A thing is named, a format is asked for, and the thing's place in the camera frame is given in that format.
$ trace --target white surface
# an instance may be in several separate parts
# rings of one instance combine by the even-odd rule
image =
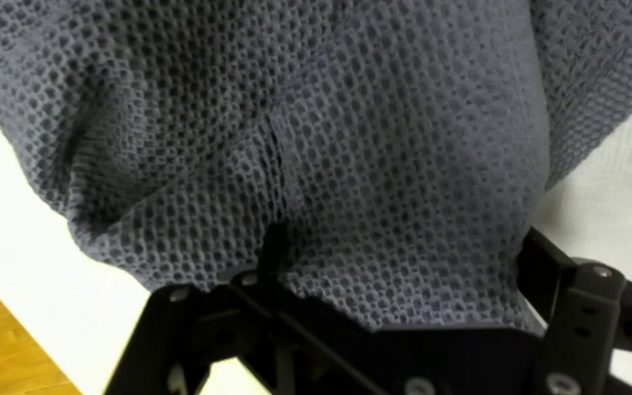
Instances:
[[[537,226],[572,255],[632,279],[632,118],[549,194]],[[80,253],[0,133],[0,299],[85,395],[103,392],[147,297],[131,276]],[[632,384],[631,362],[620,355],[613,370]],[[254,385],[231,362],[214,369],[209,387]]]

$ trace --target gray waffle knit fabric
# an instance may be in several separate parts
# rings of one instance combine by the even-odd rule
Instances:
[[[0,0],[25,177],[151,290],[284,223],[284,284],[369,328],[529,329],[529,218],[631,111],[632,1]]]

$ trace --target white tabletop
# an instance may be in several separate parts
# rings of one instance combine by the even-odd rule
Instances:
[[[552,191],[537,223],[573,255],[599,258],[632,279],[632,150],[619,147],[625,142],[632,144],[632,127]],[[625,164],[630,172],[615,173]],[[146,298],[130,275],[80,253],[65,220],[28,187],[0,133],[0,299],[85,395],[103,392]],[[613,370],[632,384],[630,355],[615,358]],[[205,393],[262,390],[232,360],[214,368]]]

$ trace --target black metal bracket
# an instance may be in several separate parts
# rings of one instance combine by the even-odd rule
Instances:
[[[262,260],[274,262],[286,244],[269,240]],[[264,263],[208,294],[166,287],[148,300],[106,393],[193,394],[212,363],[238,357],[279,395],[632,395],[607,373],[612,348],[632,351],[632,283],[601,263],[577,265],[535,230],[518,262],[520,289],[549,322],[542,339],[499,327],[369,332],[296,297]]]

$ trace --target white table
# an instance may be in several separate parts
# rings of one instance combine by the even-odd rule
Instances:
[[[567,252],[632,279],[632,148],[622,143],[632,146],[632,119],[552,191],[537,224]],[[0,299],[85,395],[103,392],[147,297],[130,275],[80,253],[0,133]],[[613,370],[632,383],[629,355]],[[263,392],[233,360],[213,368],[206,393]]]

